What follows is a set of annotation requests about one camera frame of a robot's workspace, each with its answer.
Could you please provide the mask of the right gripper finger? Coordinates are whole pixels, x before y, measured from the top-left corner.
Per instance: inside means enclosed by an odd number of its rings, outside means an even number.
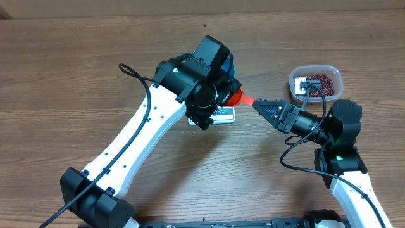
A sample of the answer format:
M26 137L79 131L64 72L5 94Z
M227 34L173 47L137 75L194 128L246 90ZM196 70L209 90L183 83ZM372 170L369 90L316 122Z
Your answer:
M256 111L261 115L270 125L278 126L280 123L280 114L282 109L280 107L270 108L256 108Z
M284 107L287 104L284 100L257 100L253 103L253 108L256 110L266 108L266 109L279 109Z

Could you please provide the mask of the orange measuring scoop blue handle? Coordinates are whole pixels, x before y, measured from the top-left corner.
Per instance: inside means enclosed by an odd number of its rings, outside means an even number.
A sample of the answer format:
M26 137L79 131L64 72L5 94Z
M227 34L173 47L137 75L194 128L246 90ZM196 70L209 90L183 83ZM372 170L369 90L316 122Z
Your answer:
M245 104L245 105L248 105L248 106L252 106L253 103L255 101L257 101L257 100L258 100L258 98L252 98L252 97L246 96L244 94L243 89L240 87L239 90L236 93L234 93L232 95L232 97L228 100L228 102L226 103L225 106L227 106L227 107L235 107L235 106L238 106L240 104Z

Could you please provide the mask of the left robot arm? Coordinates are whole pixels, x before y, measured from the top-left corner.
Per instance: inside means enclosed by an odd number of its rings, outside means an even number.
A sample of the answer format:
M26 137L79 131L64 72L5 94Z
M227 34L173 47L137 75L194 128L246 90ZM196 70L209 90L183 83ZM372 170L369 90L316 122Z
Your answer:
M61 177L65 208L90 227L137 227L124 197L150 152L183 117L206 130L241 87L231 51L211 36L140 81L146 96L126 126L83 170L69 168Z

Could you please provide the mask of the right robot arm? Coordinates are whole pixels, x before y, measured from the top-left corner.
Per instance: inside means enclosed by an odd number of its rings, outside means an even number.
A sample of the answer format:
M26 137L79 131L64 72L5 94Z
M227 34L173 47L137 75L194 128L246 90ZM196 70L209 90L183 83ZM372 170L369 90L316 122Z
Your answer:
M312 173L323 177L351 227L391 227L355 145L361 131L360 105L340 99L320 117L282 100L258 100L252 106L275 129L297 136L299 143L319 144Z

